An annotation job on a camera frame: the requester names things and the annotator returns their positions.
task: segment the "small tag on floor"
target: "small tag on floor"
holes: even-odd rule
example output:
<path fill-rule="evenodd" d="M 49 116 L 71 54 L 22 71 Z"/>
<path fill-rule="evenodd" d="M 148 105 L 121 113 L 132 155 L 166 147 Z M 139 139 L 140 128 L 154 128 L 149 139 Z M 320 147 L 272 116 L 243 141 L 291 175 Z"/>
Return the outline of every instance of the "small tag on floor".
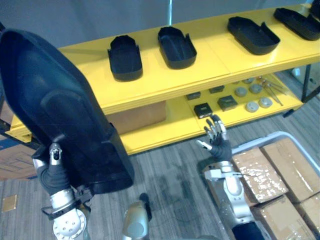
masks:
<path fill-rule="evenodd" d="M 2 212 L 9 212 L 13 209 L 17 208 L 17 198 L 18 195 L 12 195 L 8 197 L 4 197 L 2 199 Z"/>

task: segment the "lower shelf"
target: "lower shelf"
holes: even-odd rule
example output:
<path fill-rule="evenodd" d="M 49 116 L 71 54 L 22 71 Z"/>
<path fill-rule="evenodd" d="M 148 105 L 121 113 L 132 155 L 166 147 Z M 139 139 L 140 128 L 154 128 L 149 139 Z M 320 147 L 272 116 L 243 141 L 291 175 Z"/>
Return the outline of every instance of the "lower shelf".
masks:
<path fill-rule="evenodd" d="M 268 74 L 264 77 L 275 84 L 286 87 L 274 74 Z M 276 103 L 264 89 L 259 94 L 253 94 L 248 90 L 245 97 L 238 97 L 234 94 L 237 87 L 249 89 L 249 86 L 249 84 L 241 81 L 237 84 L 226 85 L 223 92 L 210 94 L 208 90 L 202 91 L 201 97 L 197 99 L 187 100 L 185 96 L 181 96 L 167 100 L 167 117 L 165 121 L 121 135 L 126 151 L 131 155 L 204 134 L 203 127 L 206 125 L 206 119 L 198 119 L 193 110 L 194 106 L 198 104 L 208 103 L 214 114 L 219 115 L 227 127 L 284 112 L 289 109 L 297 109 L 303 104 L 289 90 L 287 90 L 286 95 L 274 91 L 283 103 L 283 106 Z M 222 111 L 217 101 L 219 98 L 228 95 L 232 95 L 238 105 L 234 109 Z M 262 97 L 271 99 L 273 102 L 272 106 L 269 108 L 260 107 L 254 113 L 246 111 L 245 105 L 247 102 L 254 101 L 258 103 Z M 12 120 L 10 131 L 6 133 L 23 142 L 31 140 L 29 130 L 15 117 Z"/>

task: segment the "gray wall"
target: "gray wall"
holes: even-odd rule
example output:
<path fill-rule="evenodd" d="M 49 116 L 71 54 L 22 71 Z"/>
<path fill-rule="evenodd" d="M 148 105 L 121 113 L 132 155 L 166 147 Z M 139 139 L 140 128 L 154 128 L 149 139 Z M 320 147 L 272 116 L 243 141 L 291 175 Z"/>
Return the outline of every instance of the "gray wall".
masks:
<path fill-rule="evenodd" d="M 7 28 L 39 34 L 56 47 L 168 24 L 170 0 L 0 0 Z M 172 23 L 305 0 L 172 0 Z"/>

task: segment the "yellow shelf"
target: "yellow shelf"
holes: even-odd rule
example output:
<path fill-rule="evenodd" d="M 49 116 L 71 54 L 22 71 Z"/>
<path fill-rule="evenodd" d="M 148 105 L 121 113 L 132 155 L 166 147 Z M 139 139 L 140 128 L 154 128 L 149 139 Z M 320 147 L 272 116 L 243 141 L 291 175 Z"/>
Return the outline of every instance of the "yellow shelf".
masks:
<path fill-rule="evenodd" d="M 308 5 L 286 8 L 308 14 Z M 60 48 L 88 79 L 105 114 L 180 97 L 192 92 L 232 83 L 249 77 L 274 73 L 320 61 L 320 40 L 302 39 L 273 17 L 275 8 L 233 13 L 173 25 L 189 33 L 197 50 L 194 65 L 170 69 L 158 44 L 160 27 L 128 35 L 139 45 L 143 76 L 135 81 L 114 79 L 107 54 L 113 37 Z M 228 19 L 241 16 L 257 24 L 265 21 L 281 39 L 274 51 L 253 55 L 227 30 Z"/>
<path fill-rule="evenodd" d="M 309 6 L 299 4 L 286 8 L 307 15 Z M 110 70 L 107 49 L 114 36 L 59 50 L 85 75 L 104 114 L 167 101 L 166 121 L 121 136 L 128 153 L 133 154 L 203 134 L 205 120 L 195 116 L 193 107 L 196 104 L 208 102 L 227 126 L 296 109 L 302 105 L 292 93 L 288 96 L 280 94 L 278 97 L 284 106 L 274 102 L 268 109 L 247 112 L 245 103 L 267 96 L 265 92 L 258 95 L 248 93 L 244 98 L 235 96 L 239 105 L 230 111 L 222 112 L 217 105 L 218 98 L 232 94 L 237 86 L 244 85 L 231 84 L 235 81 L 320 62 L 320 40 L 302 39 L 277 21 L 273 17 L 274 11 L 275 8 L 268 8 L 175 24 L 174 27 L 184 34 L 190 34 L 197 50 L 195 63 L 179 70 L 168 68 L 161 55 L 157 39 L 160 27 L 129 33 L 139 45 L 143 66 L 142 77 L 129 82 L 117 81 Z M 228 19 L 234 16 L 250 18 L 257 24 L 266 22 L 280 37 L 281 42 L 269 54 L 249 53 L 227 30 Z M 268 78 L 279 81 L 273 75 Z M 226 85 L 223 93 L 209 94 L 207 89 L 220 85 Z M 203 91 L 200 99 L 187 101 L 184 97 L 197 91 Z M 16 117 L 7 134 L 23 142 L 31 140 L 30 131 Z"/>
<path fill-rule="evenodd" d="M 282 85 L 285 85 L 273 74 L 264 76 L 269 81 Z M 253 94 L 248 91 L 245 97 L 237 97 L 234 91 L 237 87 L 249 88 L 249 84 L 239 82 L 238 84 L 227 84 L 223 92 L 210 94 L 209 90 L 201 92 L 201 97 L 193 100 L 187 100 L 185 96 L 176 97 L 166 101 L 166 120 L 153 124 L 135 131 L 131 131 L 122 134 L 121 140 L 128 154 L 135 154 L 155 147 L 163 146 L 166 144 L 174 143 L 191 137 L 199 136 L 204 132 L 203 127 L 206 125 L 205 118 L 198 119 L 194 113 L 194 106 L 202 103 L 208 103 L 215 114 L 218 114 L 227 127 L 236 124 L 248 122 L 254 119 L 266 117 L 279 112 L 284 112 L 289 109 L 297 109 L 303 103 L 298 100 L 295 95 L 287 91 L 287 95 L 277 93 L 277 97 L 283 103 L 283 106 L 276 103 L 265 90 L 262 90 L 259 94 Z M 232 110 L 222 111 L 217 104 L 217 101 L 221 97 L 232 95 L 237 101 L 238 106 Z M 254 113 L 247 112 L 245 110 L 245 104 L 249 101 L 255 101 L 262 97 L 268 97 L 272 100 L 273 104 L 269 108 L 260 107 L 258 111 Z M 24 133 L 22 137 L 30 135 L 30 131 L 15 118 L 12 121 L 11 129 L 7 134 L 15 134 L 17 132 Z"/>

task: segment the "brown cardboard box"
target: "brown cardboard box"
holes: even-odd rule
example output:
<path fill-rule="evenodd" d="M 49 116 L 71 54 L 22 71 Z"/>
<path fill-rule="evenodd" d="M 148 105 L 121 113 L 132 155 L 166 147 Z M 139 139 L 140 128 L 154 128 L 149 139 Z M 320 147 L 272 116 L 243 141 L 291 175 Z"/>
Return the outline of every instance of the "brown cardboard box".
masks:
<path fill-rule="evenodd" d="M 273 240 L 316 239 L 285 195 L 252 207 L 251 210 L 254 218 L 262 222 Z"/>
<path fill-rule="evenodd" d="M 119 134 L 124 134 L 164 121 L 166 116 L 166 101 L 160 101 L 150 105 L 108 114 L 106 118 L 115 126 Z"/>
<path fill-rule="evenodd" d="M 313 233 L 320 239 L 320 193 L 295 205 L 295 208 Z"/>
<path fill-rule="evenodd" d="M 266 145 L 261 151 L 281 175 L 291 202 L 300 203 L 320 192 L 320 178 L 289 138 Z"/>
<path fill-rule="evenodd" d="M 234 155 L 233 162 L 243 174 L 241 181 L 249 205 L 270 201 L 288 191 L 259 148 Z"/>
<path fill-rule="evenodd" d="M 35 150 L 0 135 L 0 178 L 23 179 L 36 175 L 32 154 Z"/>

